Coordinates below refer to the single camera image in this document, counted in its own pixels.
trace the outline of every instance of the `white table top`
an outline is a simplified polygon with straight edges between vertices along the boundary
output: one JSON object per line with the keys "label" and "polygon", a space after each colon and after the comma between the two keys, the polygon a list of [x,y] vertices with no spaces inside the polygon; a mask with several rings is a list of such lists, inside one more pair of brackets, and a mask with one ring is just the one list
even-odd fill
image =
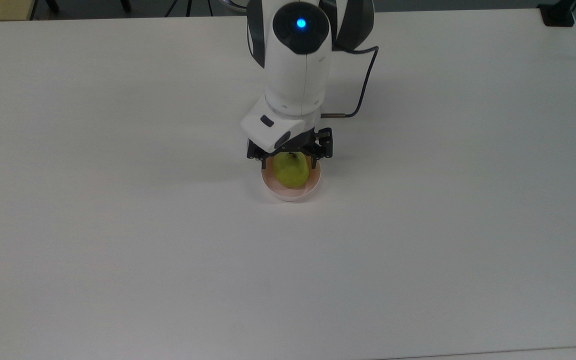
{"label": "white table top", "polygon": [[576,26],[378,13],[375,44],[284,203],[239,130],[245,18],[0,23],[0,360],[576,346]]}

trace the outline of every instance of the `bowl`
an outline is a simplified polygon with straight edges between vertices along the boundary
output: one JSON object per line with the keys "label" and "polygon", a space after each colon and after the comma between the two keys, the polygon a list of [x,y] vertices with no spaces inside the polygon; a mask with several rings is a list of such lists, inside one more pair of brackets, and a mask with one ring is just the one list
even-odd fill
{"label": "bowl", "polygon": [[[304,198],[306,195],[310,194],[311,191],[317,187],[322,177],[322,166],[321,162],[317,161],[315,168],[310,169],[308,174],[308,179],[304,185],[300,187],[286,187],[282,185],[279,180],[275,177],[275,171],[273,167],[274,157],[268,157],[265,160],[265,169],[261,170],[261,178],[263,183],[270,190],[270,192],[278,199],[283,201],[295,201]],[[306,161],[308,162],[308,167],[310,168],[313,164],[313,159],[306,156]]]}

